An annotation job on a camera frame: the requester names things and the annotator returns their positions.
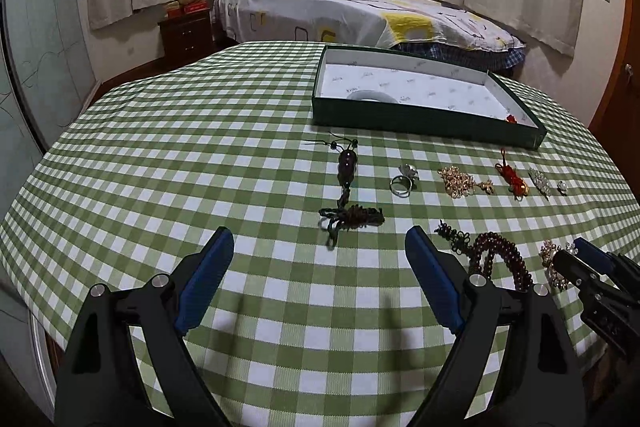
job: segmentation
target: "metal screw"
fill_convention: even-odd
[[[469,276],[469,282],[473,286],[477,286],[477,287],[481,288],[482,286],[484,286],[486,284],[486,279],[482,275],[480,275],[479,273],[474,273],[473,275]]]
[[[544,297],[545,295],[548,295],[548,293],[549,293],[549,290],[543,284],[534,284],[533,285],[533,291],[535,293],[537,293],[538,295],[540,295],[541,297]]]
[[[166,273],[159,273],[151,279],[151,286],[155,288],[163,288],[169,283],[169,276]]]
[[[99,297],[104,293],[105,290],[106,288],[104,284],[94,284],[93,286],[91,286],[89,293],[91,293],[92,297]]]

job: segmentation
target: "patterned bedsheet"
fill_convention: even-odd
[[[216,0],[216,17],[237,42],[341,42],[389,49],[439,42],[502,53],[524,45],[489,20],[433,0]]]

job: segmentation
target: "door knob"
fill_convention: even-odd
[[[631,64],[625,65],[625,73],[627,78],[626,83],[631,84],[631,80],[634,77],[634,68],[631,66]]]

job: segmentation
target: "wooden floor trim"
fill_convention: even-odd
[[[133,82],[134,80],[140,80],[141,78],[149,78],[150,76],[156,76],[158,74],[168,73],[171,71],[170,68],[164,64],[164,57],[156,58],[146,64],[142,64],[141,66],[137,66],[132,70],[125,71],[124,73],[119,74],[118,76],[114,76],[109,80],[105,80],[100,84],[98,89],[95,91],[94,97],[89,103],[89,107],[92,104],[97,102],[101,97],[105,95],[105,93],[109,92],[114,87],[121,86],[122,84],[127,84],[128,82]]]

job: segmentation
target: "red box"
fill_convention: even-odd
[[[187,4],[187,6],[184,7],[184,12],[193,13],[193,12],[199,12],[201,10],[208,10],[208,9],[209,9],[209,3],[207,2],[207,0],[202,0],[198,2],[192,2],[191,4]]]
[[[169,19],[172,17],[179,17],[180,15],[182,15],[182,8],[173,8],[166,11],[166,16],[169,17]]]

